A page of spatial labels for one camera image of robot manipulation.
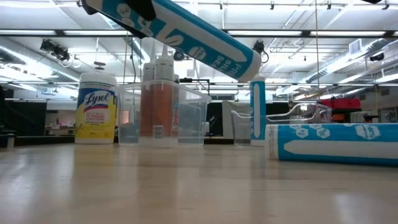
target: wooden table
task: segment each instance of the wooden table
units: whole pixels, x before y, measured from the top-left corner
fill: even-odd
[[[398,221],[398,170],[266,161],[258,147],[74,144],[0,153],[0,223]]]

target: clear plastic container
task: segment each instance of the clear plastic container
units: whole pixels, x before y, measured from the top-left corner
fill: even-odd
[[[203,144],[208,95],[167,80],[121,85],[117,93],[120,145]]]
[[[267,115],[267,124],[323,124],[331,122],[331,108],[318,103],[299,103],[288,113]],[[231,111],[234,144],[247,145],[251,139],[251,116]]]

